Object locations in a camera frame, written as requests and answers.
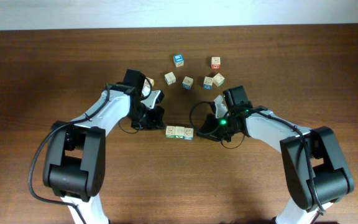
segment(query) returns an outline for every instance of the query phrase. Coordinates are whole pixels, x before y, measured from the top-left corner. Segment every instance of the tabletop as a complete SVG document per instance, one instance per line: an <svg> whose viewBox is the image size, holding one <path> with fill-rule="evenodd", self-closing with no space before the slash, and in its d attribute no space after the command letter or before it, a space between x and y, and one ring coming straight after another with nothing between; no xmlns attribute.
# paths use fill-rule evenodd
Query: tabletop
<svg viewBox="0 0 358 224"><path fill-rule="evenodd" d="M184 66L175 67L175 54ZM215 56L219 71L210 66ZM167 125L190 127L194 104L243 85L254 106L300 126L332 128L355 191L319 221L358 223L358 24L0 31L0 223L73 223L66 207L31 197L30 162L55 121L84 113L128 68L164 92ZM176 83L165 83L168 72ZM204 77L216 72L224 84L205 90ZM190 90L181 86L185 76L194 79ZM195 111L195 125L208 113L207 106ZM238 134L226 144L240 140ZM34 189L58 199L42 183L45 153ZM225 149L197 136L117 127L106 139L100 195L113 223L259 223L290 198L280 153L259 140Z"/></svg>

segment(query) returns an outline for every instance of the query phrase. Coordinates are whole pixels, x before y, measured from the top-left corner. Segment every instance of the table surface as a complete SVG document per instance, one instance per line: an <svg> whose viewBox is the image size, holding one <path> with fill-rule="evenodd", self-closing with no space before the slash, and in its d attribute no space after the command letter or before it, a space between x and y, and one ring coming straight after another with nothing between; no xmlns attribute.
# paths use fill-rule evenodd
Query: table surface
<svg viewBox="0 0 358 224"><path fill-rule="evenodd" d="M175 68L174 54L183 54L183 67ZM205 90L212 56L221 57L226 80ZM168 125L189 127L195 103L243 85L254 106L301 126L332 128L356 188L319 220L358 223L358 24L0 32L0 223L73 222L66 207L31 197L30 162L52 123L85 112L127 68L164 91ZM169 86L168 72L177 77ZM191 90L181 87L184 76L194 78ZM207 106L196 111L195 124L207 113ZM45 151L34 188L58 199L42 184ZM113 223L252 223L279 214L290 197L280 153L259 140L230 150L117 127L107 137L100 194Z"/></svg>

